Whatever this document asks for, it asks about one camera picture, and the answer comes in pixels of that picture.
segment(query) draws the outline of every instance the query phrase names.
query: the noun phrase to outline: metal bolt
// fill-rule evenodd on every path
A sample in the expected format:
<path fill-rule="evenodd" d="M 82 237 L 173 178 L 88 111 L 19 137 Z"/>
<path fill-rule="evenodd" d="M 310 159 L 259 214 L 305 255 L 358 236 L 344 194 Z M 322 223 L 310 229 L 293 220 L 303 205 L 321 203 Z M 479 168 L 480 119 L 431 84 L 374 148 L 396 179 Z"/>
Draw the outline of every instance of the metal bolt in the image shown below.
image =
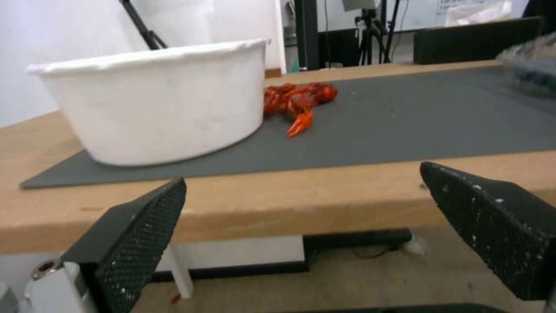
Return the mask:
<path fill-rule="evenodd" d="M 59 258 L 47 260 L 35 267 L 35 269 L 33 270 L 33 275 L 31 277 L 33 278 L 33 280 L 39 280 L 42 277 L 56 272 L 62 267 L 64 267 L 64 264 L 62 263 L 62 261 L 60 261 Z"/>

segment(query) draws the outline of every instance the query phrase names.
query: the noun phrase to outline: floor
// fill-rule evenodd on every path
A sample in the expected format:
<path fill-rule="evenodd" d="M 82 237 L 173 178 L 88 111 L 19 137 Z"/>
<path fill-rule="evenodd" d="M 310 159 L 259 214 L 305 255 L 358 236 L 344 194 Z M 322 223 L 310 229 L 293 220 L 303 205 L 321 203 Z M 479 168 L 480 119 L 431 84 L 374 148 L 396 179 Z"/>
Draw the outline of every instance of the floor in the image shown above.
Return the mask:
<path fill-rule="evenodd" d="M 171 305 L 174 283 L 145 287 L 134 313 L 288 312 L 472 302 L 508 312 L 541 312 L 516 299 L 448 226 L 414 230 L 425 254 L 406 250 L 361 258 L 352 249 L 310 256 L 307 273 L 195 281 L 192 299 Z"/>

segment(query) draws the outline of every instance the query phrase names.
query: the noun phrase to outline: plastic bag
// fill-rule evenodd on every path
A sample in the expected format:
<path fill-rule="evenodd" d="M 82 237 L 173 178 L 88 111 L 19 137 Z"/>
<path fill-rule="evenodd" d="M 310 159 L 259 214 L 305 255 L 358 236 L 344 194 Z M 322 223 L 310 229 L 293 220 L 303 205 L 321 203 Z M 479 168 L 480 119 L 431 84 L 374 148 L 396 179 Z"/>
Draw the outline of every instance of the plastic bag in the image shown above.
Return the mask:
<path fill-rule="evenodd" d="M 445 26 L 470 25 L 509 19 L 512 0 L 496 3 L 451 7 L 446 12 Z"/>
<path fill-rule="evenodd" d="M 556 92 L 556 32 L 506 49 L 498 59 L 521 85 Z"/>

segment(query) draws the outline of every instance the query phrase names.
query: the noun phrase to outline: white table leg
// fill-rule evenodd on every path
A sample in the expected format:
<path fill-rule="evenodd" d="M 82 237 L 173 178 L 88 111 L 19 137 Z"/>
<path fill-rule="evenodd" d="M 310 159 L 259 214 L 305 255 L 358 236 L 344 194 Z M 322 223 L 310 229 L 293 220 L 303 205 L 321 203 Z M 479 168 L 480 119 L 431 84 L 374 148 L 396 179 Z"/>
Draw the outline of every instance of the white table leg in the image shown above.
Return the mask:
<path fill-rule="evenodd" d="M 164 250 L 162 258 L 170 268 L 170 271 L 172 271 L 172 276 L 174 281 L 176 281 L 181 297 L 184 299 L 190 298 L 193 295 L 193 281 L 191 280 L 191 276 L 189 276 L 186 260 L 179 259 L 178 253 L 171 244 Z"/>

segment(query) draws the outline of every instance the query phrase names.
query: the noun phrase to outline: wooden table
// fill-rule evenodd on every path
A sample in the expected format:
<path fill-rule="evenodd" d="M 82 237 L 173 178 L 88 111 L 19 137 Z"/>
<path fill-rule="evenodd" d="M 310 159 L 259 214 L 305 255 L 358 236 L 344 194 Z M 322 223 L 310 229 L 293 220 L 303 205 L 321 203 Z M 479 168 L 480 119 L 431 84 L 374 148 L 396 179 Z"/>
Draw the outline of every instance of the wooden table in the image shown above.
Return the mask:
<path fill-rule="evenodd" d="M 380 65 L 268 79 L 343 80 L 496 65 Z M 19 183 L 82 149 L 60 112 L 0 130 L 0 254 L 69 247 L 109 207 L 165 181 L 21 190 Z M 511 180 L 556 204 L 556 151 L 438 160 Z M 177 243 L 420 227 L 446 223 L 421 189 L 419 162 L 187 179 Z"/>

